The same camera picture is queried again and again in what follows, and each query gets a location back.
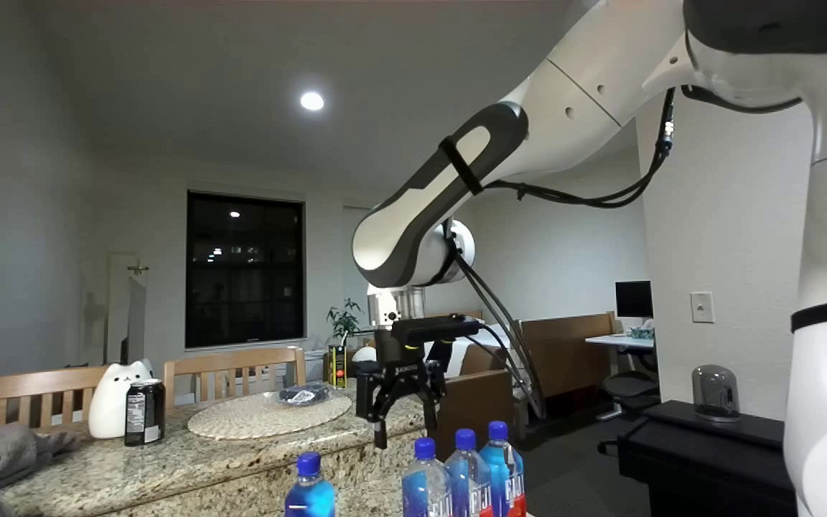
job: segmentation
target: white wall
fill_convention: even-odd
[[[650,165],[659,104],[639,117]],[[647,195],[663,399],[692,399],[696,366],[738,376],[742,410],[785,417],[798,294],[809,116],[735,116],[677,102],[676,152]],[[692,326],[709,290],[716,326]]]
[[[74,360],[87,175],[23,4],[0,0],[0,374]]]
[[[627,150],[544,185],[607,195],[633,181],[639,181],[639,158]],[[650,280],[640,202],[624,211],[591,211],[494,193],[475,211],[479,218],[476,270],[516,318],[614,310],[617,280]]]
[[[304,344],[323,344],[330,337],[328,308],[344,303],[344,208],[361,203],[364,193],[344,195],[340,188],[303,185],[288,172],[168,158],[103,158],[96,195],[97,245],[87,270],[97,304],[106,303],[103,264],[110,252],[139,252],[149,267],[146,356],[162,366],[185,353],[189,191],[304,203]],[[100,356],[100,344],[93,338],[87,353]]]

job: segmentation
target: ceiling light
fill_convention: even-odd
[[[323,109],[324,109],[323,93],[313,93],[313,89],[308,89],[308,93],[300,97],[300,104],[303,104],[304,112],[323,112]]]

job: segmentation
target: black cable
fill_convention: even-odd
[[[768,107],[742,107],[742,104],[730,104],[726,97],[709,93],[709,89],[700,89],[700,87],[680,87],[680,96],[700,102],[700,104],[716,104],[716,107],[723,107],[733,112],[746,112],[746,116],[785,112],[785,109],[801,104],[801,97],[789,97],[789,102],[768,104]]]
[[[548,188],[537,188],[537,185],[514,185],[514,181],[494,181],[494,185],[488,185],[488,191],[516,191],[516,198],[532,195],[532,198],[544,198],[544,202],[555,202],[555,203],[587,203],[587,208],[598,208],[598,211],[627,208],[647,193],[650,181],[656,178],[656,172],[663,168],[663,162],[673,152],[673,136],[666,136],[666,126],[673,120],[673,102],[676,102],[676,89],[669,89],[663,97],[660,130],[656,137],[656,152],[653,152],[647,175],[639,178],[636,185],[617,191],[617,193],[583,198],[583,195],[571,195],[571,193],[560,193],[560,191],[548,191]]]
[[[505,347],[501,334],[491,326],[479,326],[479,327],[488,330],[496,338],[501,347]]]
[[[514,376],[514,379],[529,383],[529,386],[519,386],[519,392],[525,392],[525,397],[529,397],[525,403],[544,420],[545,407],[544,407],[544,397],[539,397],[539,383],[537,383],[535,366],[532,366],[529,353],[524,350],[524,343],[525,343],[524,338],[524,327],[514,323],[514,316],[505,310],[505,304],[496,298],[496,294],[463,258],[463,252],[455,252],[455,257],[458,257],[459,270],[472,281],[475,294],[479,295],[479,303],[491,310],[491,316],[501,323],[504,334],[509,337],[509,347],[505,347],[504,338],[491,330],[501,338],[504,353],[509,356],[511,369],[529,374],[529,379],[519,379],[519,376]]]
[[[469,338],[472,343],[472,347],[476,347],[476,350],[482,350],[482,353],[488,353],[491,356],[491,369],[509,369],[509,356],[505,356],[505,347],[501,344],[501,347],[491,347],[491,344],[486,344],[486,343],[476,343],[476,338]]]

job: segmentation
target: blue bottle cap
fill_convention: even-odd
[[[415,442],[415,456],[416,456],[419,463],[438,461],[438,442],[435,442],[430,438],[416,440],[416,442]]]
[[[320,478],[323,473],[323,455],[304,451],[297,461],[300,478]]]
[[[476,433],[475,429],[455,432],[455,448],[458,451],[476,451]]]
[[[509,426],[505,426],[504,420],[491,420],[488,438],[491,438],[494,442],[505,442],[505,440],[509,440]]]

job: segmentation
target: houseplant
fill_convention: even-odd
[[[359,330],[359,316],[361,316],[361,308],[353,298],[344,298],[343,308],[330,308],[328,310],[334,337],[330,337],[330,344],[328,344],[324,379],[334,389],[344,389],[344,383],[347,383],[351,353],[353,353],[351,350],[351,338]]]
[[[328,310],[328,318],[330,318],[330,326],[334,326],[334,337],[336,337],[336,338],[357,337],[357,330],[359,330],[359,316],[361,316],[361,308],[359,308],[353,298],[344,298],[343,308],[330,308],[330,310]]]

